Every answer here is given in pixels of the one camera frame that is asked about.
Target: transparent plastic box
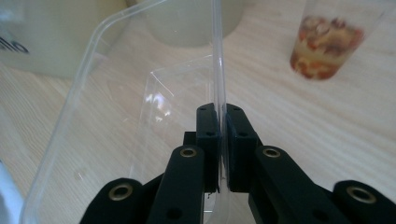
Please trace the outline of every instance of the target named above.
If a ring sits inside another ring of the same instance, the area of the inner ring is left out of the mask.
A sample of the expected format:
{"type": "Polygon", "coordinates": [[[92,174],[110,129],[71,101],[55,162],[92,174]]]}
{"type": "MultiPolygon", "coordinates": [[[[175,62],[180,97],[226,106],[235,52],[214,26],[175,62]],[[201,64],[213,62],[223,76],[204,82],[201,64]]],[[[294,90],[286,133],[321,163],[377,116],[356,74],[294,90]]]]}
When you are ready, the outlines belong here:
{"type": "MultiPolygon", "coordinates": [[[[225,131],[225,96],[245,110],[265,145],[288,151],[318,185],[356,179],[395,201],[396,30],[389,27],[396,14],[339,74],[313,81],[290,68],[303,9],[304,0],[147,0],[104,21],[21,223],[79,223],[109,181],[145,184],[160,175],[184,132],[195,131],[197,107],[215,103],[225,131]],[[104,53],[102,37],[120,25],[104,53]]],[[[248,196],[220,186],[205,196],[205,222],[254,223],[248,196]]]]}

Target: clear plastic cup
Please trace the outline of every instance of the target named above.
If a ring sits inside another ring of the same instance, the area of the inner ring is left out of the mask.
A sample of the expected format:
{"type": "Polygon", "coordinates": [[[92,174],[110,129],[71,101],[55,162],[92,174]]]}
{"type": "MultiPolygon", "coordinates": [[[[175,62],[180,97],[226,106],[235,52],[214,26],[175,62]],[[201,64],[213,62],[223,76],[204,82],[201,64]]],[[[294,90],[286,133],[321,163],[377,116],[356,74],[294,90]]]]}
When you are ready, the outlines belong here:
{"type": "Polygon", "coordinates": [[[334,76],[395,3],[307,0],[291,67],[310,79],[334,76]]]}

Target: wooden table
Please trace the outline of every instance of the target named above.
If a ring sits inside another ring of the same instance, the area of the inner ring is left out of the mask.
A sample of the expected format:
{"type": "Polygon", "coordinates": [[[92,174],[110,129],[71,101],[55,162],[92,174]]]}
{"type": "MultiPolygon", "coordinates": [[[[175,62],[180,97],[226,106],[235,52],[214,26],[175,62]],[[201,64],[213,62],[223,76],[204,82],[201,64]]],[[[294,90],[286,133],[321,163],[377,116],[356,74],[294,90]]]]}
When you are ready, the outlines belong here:
{"type": "MultiPolygon", "coordinates": [[[[332,189],[337,181],[355,179],[396,202],[396,12],[335,77],[313,81],[295,74],[289,63],[303,9],[304,0],[246,3],[242,20],[224,38],[227,102],[242,107],[264,144],[288,151],[318,185],[332,189]]],[[[196,106],[213,97],[207,92],[212,88],[211,58],[206,57],[210,46],[166,46],[148,37],[143,20],[136,16],[93,75],[77,80],[86,84],[75,85],[73,92],[79,95],[72,94],[65,107],[64,117],[71,117],[61,121],[59,128],[65,131],[55,134],[50,147],[62,152],[51,166],[48,184],[71,193],[46,192],[48,198],[59,198],[44,203],[81,206],[62,211],[60,223],[79,220],[76,214],[101,187],[98,183],[117,175],[146,182],[163,171],[170,153],[163,149],[181,144],[182,133],[194,130],[196,106]],[[147,126],[152,130],[142,132],[147,126]],[[153,151],[130,150],[147,145],[153,151]]],[[[71,84],[70,79],[2,66],[0,159],[23,196],[71,84]]],[[[246,195],[229,197],[230,223],[252,223],[246,195]]]]}

